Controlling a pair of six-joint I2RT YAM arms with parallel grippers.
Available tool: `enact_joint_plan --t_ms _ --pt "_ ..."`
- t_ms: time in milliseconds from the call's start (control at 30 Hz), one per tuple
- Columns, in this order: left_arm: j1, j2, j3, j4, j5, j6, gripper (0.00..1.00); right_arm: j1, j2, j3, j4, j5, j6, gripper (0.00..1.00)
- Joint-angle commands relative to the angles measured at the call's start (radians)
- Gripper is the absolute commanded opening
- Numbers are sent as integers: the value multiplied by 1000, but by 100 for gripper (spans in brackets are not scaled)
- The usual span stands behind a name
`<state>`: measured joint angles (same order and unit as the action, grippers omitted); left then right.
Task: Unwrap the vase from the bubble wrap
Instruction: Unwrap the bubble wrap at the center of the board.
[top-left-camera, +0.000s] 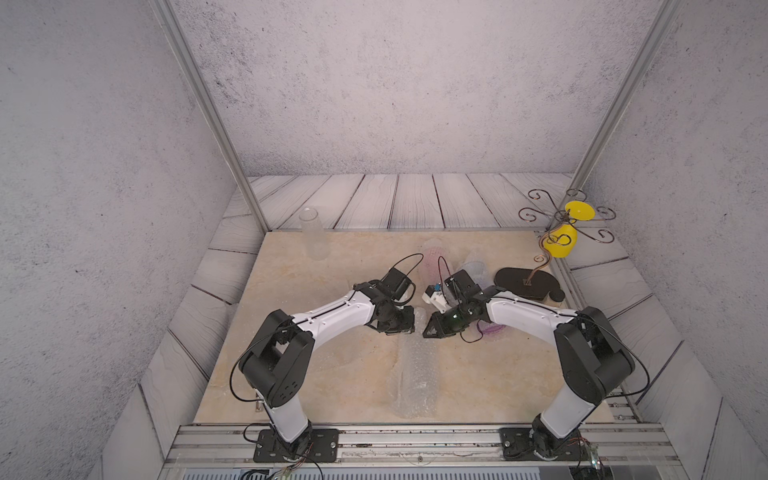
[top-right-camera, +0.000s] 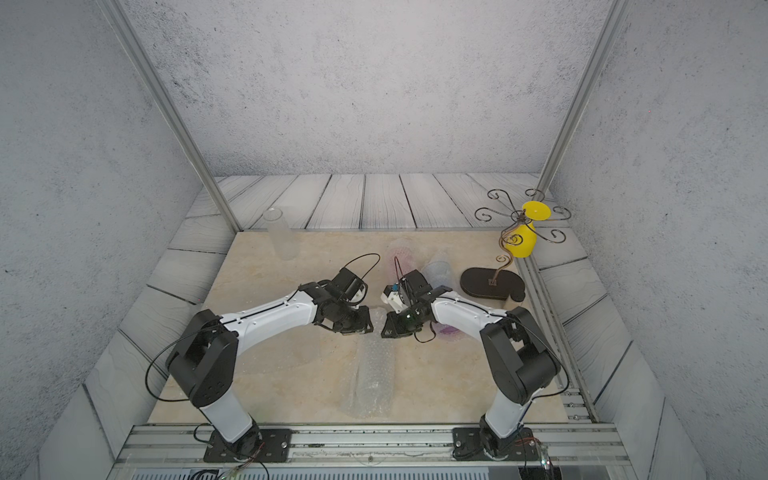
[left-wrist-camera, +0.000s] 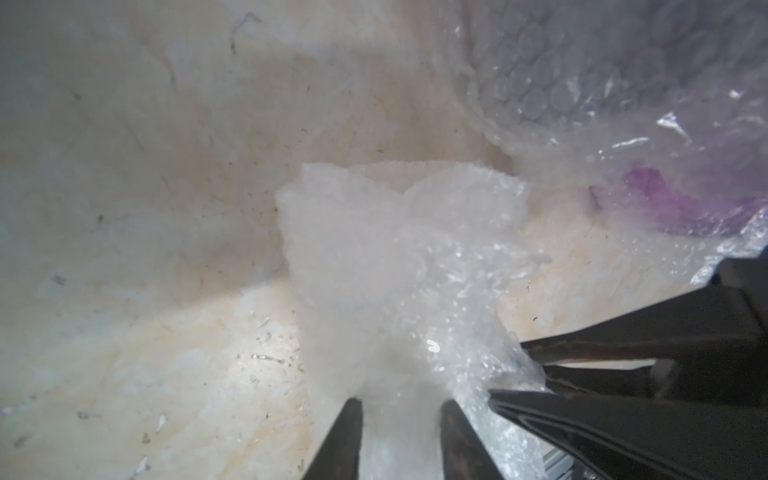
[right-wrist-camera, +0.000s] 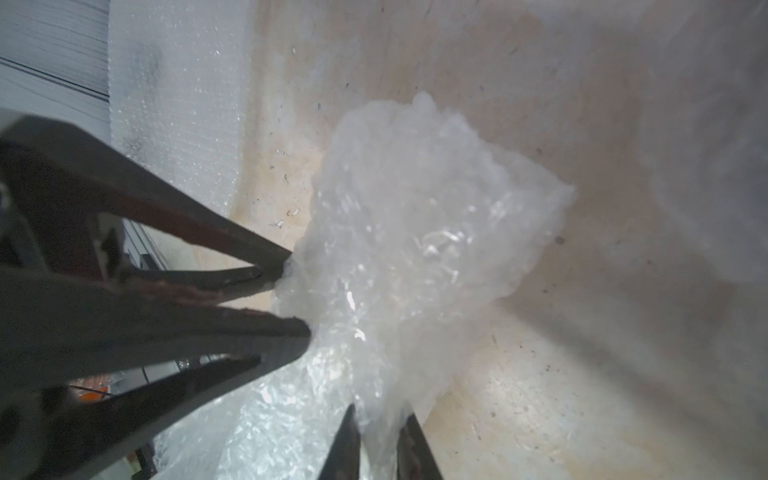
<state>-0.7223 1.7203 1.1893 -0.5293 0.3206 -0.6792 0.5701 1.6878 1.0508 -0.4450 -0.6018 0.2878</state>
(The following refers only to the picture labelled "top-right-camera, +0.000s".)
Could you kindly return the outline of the clear glass vase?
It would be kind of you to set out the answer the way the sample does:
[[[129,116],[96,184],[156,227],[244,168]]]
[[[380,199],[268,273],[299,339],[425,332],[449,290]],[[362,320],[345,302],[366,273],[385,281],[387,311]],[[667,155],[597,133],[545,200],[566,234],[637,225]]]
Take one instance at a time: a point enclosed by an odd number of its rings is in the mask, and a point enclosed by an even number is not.
[[[285,261],[296,258],[299,254],[299,245],[284,212],[280,208],[271,207],[264,212],[263,220],[275,254]]]

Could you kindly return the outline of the clear bubble vase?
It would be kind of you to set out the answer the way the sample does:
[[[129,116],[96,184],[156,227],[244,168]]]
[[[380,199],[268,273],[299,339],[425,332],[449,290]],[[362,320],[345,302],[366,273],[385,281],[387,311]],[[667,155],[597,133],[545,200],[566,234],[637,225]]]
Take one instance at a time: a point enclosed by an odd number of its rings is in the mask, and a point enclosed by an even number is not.
[[[394,396],[394,343],[381,336],[388,312],[370,310],[373,330],[360,336],[354,369],[348,375],[342,402],[346,414],[357,419],[383,418],[391,411]]]

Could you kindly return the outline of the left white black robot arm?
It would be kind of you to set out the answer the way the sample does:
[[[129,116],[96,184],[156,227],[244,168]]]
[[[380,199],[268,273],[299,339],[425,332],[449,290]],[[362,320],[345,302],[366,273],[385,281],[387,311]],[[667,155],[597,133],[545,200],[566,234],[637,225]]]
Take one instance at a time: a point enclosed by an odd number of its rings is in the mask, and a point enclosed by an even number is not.
[[[263,443],[260,429],[233,390],[238,357],[288,330],[316,325],[348,334],[373,331],[361,304],[362,280],[310,282],[293,293],[255,308],[216,315],[195,314],[172,346],[166,368],[188,401],[214,427],[212,439],[239,458],[253,458]]]

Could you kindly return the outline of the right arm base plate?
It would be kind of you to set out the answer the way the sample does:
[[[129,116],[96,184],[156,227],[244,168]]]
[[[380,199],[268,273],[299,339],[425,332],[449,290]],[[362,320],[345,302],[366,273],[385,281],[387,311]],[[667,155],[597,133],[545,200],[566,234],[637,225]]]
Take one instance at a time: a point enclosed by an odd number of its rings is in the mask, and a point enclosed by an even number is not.
[[[527,427],[508,437],[497,437],[489,427],[457,427],[452,430],[452,457],[458,461],[522,461],[540,459],[538,442]]]

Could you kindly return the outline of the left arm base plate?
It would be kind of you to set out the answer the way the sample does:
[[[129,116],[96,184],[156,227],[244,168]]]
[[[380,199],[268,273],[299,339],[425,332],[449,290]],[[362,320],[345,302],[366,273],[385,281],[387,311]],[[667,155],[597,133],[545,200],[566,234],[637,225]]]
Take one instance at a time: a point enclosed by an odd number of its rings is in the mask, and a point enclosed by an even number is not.
[[[235,442],[227,442],[218,430],[214,430],[208,440],[203,455],[204,463],[235,463],[253,460],[262,463],[285,463],[293,431],[274,428],[249,430]]]

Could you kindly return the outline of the pink bubble vase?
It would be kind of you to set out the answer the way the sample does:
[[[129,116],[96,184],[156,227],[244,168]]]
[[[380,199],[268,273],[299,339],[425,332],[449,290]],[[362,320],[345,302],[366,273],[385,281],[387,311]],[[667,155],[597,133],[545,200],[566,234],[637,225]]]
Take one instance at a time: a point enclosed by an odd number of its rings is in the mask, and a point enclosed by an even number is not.
[[[413,244],[409,239],[399,238],[390,243],[383,257],[387,282],[396,283],[404,274],[417,268]]]

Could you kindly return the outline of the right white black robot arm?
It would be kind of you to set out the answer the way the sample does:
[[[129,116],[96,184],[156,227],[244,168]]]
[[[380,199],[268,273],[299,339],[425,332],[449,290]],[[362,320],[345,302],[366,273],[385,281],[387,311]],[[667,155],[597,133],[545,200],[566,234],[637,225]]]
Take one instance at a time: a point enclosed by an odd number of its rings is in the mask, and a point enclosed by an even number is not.
[[[562,363],[532,314],[523,307],[492,309],[464,298],[447,286],[431,286],[418,270],[387,285],[382,301],[392,308],[381,336],[414,336],[441,324],[476,340],[484,349],[497,393],[479,421],[478,439],[454,448],[457,460],[483,454],[505,460],[524,442],[524,417],[542,391],[560,373]]]

